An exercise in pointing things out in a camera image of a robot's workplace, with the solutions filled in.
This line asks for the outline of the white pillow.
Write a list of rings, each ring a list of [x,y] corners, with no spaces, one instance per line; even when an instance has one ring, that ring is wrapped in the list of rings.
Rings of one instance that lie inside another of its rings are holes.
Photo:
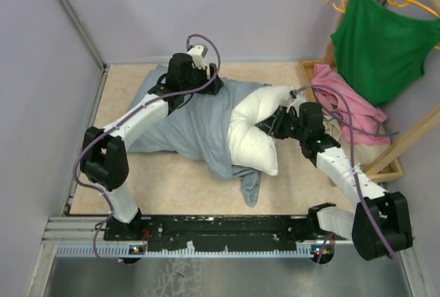
[[[253,168],[270,176],[278,174],[274,138],[256,125],[268,119],[279,106],[287,105],[293,89],[288,85],[260,87],[233,108],[228,127],[232,164]]]

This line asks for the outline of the grey-blue pillowcase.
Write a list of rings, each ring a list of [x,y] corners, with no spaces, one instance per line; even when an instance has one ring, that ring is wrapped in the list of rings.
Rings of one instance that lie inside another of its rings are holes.
[[[219,179],[238,177],[245,203],[254,207],[259,198],[262,172],[232,163],[228,131],[233,108],[264,85],[229,78],[221,80],[223,86],[218,94],[196,93],[181,109],[145,130],[127,152],[178,153],[190,160],[204,161]]]

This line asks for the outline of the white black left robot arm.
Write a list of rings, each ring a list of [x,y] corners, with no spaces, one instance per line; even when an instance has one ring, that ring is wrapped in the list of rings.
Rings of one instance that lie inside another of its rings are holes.
[[[187,95],[217,94],[223,86],[219,67],[219,63],[207,64],[203,54],[192,50],[173,54],[166,73],[134,108],[104,128],[91,126],[85,131],[74,172],[87,177],[86,188],[103,195],[111,218],[120,222],[118,230],[126,238],[134,240],[143,231],[143,223],[136,219],[140,210],[127,186],[128,148],[147,128],[180,108]]]

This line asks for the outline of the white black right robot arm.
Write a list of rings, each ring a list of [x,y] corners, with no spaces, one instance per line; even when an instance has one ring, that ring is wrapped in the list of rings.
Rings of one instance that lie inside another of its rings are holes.
[[[346,155],[340,143],[325,132],[321,106],[305,102],[294,107],[279,106],[257,128],[278,140],[298,141],[303,156],[324,173],[354,207],[342,210],[334,203],[309,209],[307,231],[315,239],[334,234],[352,241],[366,261],[413,246],[407,199],[400,192],[388,192],[370,179]]]

